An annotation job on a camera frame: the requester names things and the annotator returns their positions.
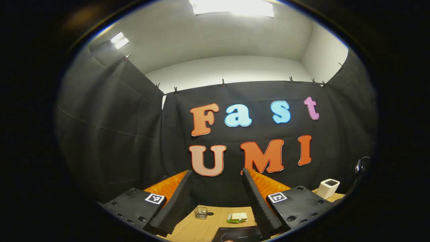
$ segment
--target pink letter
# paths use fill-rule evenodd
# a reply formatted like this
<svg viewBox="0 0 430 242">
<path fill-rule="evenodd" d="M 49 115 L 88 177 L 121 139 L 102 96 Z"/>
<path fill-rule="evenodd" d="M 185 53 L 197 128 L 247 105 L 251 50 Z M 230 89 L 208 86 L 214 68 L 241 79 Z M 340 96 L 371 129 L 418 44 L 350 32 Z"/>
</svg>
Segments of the pink letter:
<svg viewBox="0 0 430 242">
<path fill-rule="evenodd" d="M 214 152 L 215 165 L 212 169 L 207 169 L 203 164 L 203 152 L 206 151 L 204 146 L 190 146 L 191 163 L 195 172 L 202 176 L 214 177 L 221 174 L 224 169 L 224 151 L 227 150 L 225 146 L 211 146 Z"/>
<path fill-rule="evenodd" d="M 304 104 L 307 106 L 307 109 L 309 110 L 309 115 L 311 119 L 318 120 L 319 119 L 319 113 L 315 112 L 316 102 L 312 101 L 311 97 L 306 98 L 304 101 Z"/>
</svg>

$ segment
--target ceiling light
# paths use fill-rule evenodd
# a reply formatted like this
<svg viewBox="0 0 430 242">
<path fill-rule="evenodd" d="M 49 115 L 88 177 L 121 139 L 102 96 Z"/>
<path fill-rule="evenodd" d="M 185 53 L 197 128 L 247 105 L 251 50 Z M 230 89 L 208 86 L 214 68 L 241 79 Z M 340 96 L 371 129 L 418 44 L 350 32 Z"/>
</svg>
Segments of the ceiling light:
<svg viewBox="0 0 430 242">
<path fill-rule="evenodd" d="M 117 49 L 119 49 L 119 48 L 125 46 L 128 42 L 129 42 L 129 40 L 127 38 L 124 38 L 124 39 L 118 41 L 118 43 L 115 44 L 115 47 Z"/>
<path fill-rule="evenodd" d="M 190 0 L 195 15 L 232 12 L 242 15 L 274 17 L 273 5 L 263 0 Z"/>
<path fill-rule="evenodd" d="M 116 43 L 118 40 L 120 40 L 120 38 L 122 38 L 124 35 L 119 32 L 118 34 L 116 34 L 113 38 L 111 38 L 112 43 Z"/>
</svg>

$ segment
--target peach letter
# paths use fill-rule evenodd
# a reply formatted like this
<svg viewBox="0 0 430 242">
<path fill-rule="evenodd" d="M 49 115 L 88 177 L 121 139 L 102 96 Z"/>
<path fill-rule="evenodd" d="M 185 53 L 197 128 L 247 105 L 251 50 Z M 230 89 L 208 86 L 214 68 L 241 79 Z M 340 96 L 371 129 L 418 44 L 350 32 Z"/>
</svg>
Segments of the peach letter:
<svg viewBox="0 0 430 242">
<path fill-rule="evenodd" d="M 191 131 L 192 136 L 199 136 L 204 134 L 209 134 L 211 129 L 206 127 L 206 121 L 209 125 L 214 124 L 214 113 L 218 112 L 219 107 L 216 103 L 193 108 L 190 110 L 190 113 L 193 114 L 194 117 L 194 129 Z"/>
<path fill-rule="evenodd" d="M 206 151 L 204 146 L 190 146 L 191 163 L 193 170 L 202 176 L 214 177 L 221 174 L 224 169 L 224 151 L 227 150 L 226 146 L 211 146 L 214 152 L 215 166 L 212 169 L 207 169 L 203 164 L 203 152 Z"/>
<path fill-rule="evenodd" d="M 298 165 L 306 165 L 312 160 L 310 158 L 310 140 L 312 137 L 310 135 L 303 135 L 298 138 L 298 141 L 301 145 L 300 151 L 300 160 L 298 161 Z"/>
<path fill-rule="evenodd" d="M 253 165 L 257 168 L 258 172 L 263 173 L 267 164 L 267 172 L 282 171 L 282 146 L 283 140 L 272 140 L 267 146 L 266 152 L 263 154 L 260 147 L 255 142 L 246 142 L 240 145 L 240 148 L 245 152 L 245 168 L 252 169 Z"/>
</svg>

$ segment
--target light blue letter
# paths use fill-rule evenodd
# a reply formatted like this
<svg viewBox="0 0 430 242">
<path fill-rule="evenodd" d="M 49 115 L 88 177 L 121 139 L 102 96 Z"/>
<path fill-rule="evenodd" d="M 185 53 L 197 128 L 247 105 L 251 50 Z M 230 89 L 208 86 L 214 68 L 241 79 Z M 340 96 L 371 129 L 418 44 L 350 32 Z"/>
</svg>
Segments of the light blue letter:
<svg viewBox="0 0 430 242">
<path fill-rule="evenodd" d="M 252 119 L 249 118 L 248 107 L 243 104 L 235 104 L 225 110 L 229 115 L 225 117 L 225 124 L 229 127 L 247 127 L 252 123 Z"/>
<path fill-rule="evenodd" d="M 275 101 L 270 105 L 270 109 L 276 115 L 273 115 L 273 121 L 277 124 L 288 123 L 291 119 L 291 114 L 288 111 L 290 106 L 286 101 Z"/>
</svg>

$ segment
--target black fabric backdrop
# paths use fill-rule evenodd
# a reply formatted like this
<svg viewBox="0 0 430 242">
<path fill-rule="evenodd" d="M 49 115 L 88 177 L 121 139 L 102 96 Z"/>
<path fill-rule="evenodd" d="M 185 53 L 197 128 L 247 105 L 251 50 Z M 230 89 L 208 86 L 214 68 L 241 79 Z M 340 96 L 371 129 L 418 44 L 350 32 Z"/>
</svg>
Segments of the black fabric backdrop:
<svg viewBox="0 0 430 242">
<path fill-rule="evenodd" d="M 124 58 L 110 41 L 91 42 L 58 96 L 62 152 L 85 192 L 101 202 L 167 178 L 160 162 L 163 93 Z"/>
<path fill-rule="evenodd" d="M 163 167 L 169 175 L 192 170 L 189 146 L 206 147 L 204 165 L 214 166 L 213 145 L 225 145 L 224 170 L 215 177 L 196 174 L 189 210 L 195 205 L 220 207 L 249 206 L 240 171 L 244 167 L 244 151 L 240 145 L 254 141 L 264 152 L 271 140 L 282 139 L 284 170 L 263 172 L 290 187 L 316 189 L 322 180 L 332 178 L 341 182 L 337 192 L 345 193 L 353 184 L 354 166 L 358 159 L 372 153 L 376 136 L 377 110 L 366 70 L 350 51 L 344 68 L 329 81 L 326 88 L 312 82 L 257 81 L 212 85 L 167 94 L 162 118 Z M 312 97 L 320 117 L 312 120 L 304 100 Z M 285 100 L 291 120 L 276 124 L 270 105 Z M 207 125 L 211 132 L 193 137 L 194 107 L 216 103 L 215 122 Z M 244 104 L 252 119 L 248 127 L 228 127 L 224 123 L 226 108 Z M 311 135 L 312 161 L 298 166 L 301 145 L 298 138 Z"/>
</svg>

